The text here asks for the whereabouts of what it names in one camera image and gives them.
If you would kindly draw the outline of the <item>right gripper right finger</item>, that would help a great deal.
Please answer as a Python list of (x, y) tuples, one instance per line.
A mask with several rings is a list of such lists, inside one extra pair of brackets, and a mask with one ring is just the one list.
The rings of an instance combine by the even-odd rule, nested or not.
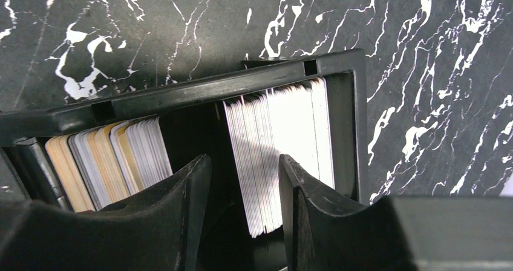
[(511, 270), (512, 198), (387, 196), (364, 206), (279, 157), (289, 270)]

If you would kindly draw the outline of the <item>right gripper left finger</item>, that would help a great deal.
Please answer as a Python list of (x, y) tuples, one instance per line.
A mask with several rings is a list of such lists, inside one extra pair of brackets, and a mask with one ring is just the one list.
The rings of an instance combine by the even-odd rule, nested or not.
[(211, 183), (202, 154), (101, 211), (1, 203), (2, 270), (194, 270)]

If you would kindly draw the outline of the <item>white card stack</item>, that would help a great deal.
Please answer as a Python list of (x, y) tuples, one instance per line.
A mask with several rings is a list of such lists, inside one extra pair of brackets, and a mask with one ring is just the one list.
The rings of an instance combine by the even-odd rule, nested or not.
[(99, 211), (173, 175), (162, 116), (50, 138), (45, 150), (75, 212)]
[(327, 81), (323, 77), (225, 100), (224, 113), (251, 238), (283, 224), (279, 157), (335, 187)]

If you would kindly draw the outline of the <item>black card tray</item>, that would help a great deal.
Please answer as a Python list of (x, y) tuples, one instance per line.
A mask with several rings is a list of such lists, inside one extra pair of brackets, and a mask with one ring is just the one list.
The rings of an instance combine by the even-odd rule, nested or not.
[(248, 70), (60, 108), (2, 113), (2, 171), (30, 180), (29, 200), (63, 209), (59, 206), (57, 191), (49, 182), (53, 169), (42, 138), (74, 134), (122, 120), (169, 114), (165, 135), (169, 137), (167, 145), (178, 170), (199, 155), (211, 158), (211, 183), (201, 237), (212, 230), (221, 239), (235, 241), (241, 236), (240, 223), (228, 225), (224, 232), (220, 227), (221, 220), (234, 216), (236, 208), (241, 206), (221, 102), (325, 77), (333, 152), (337, 158), (336, 190), (368, 204), (365, 76), (365, 54), (361, 49), (354, 49), (308, 60), (266, 62)]

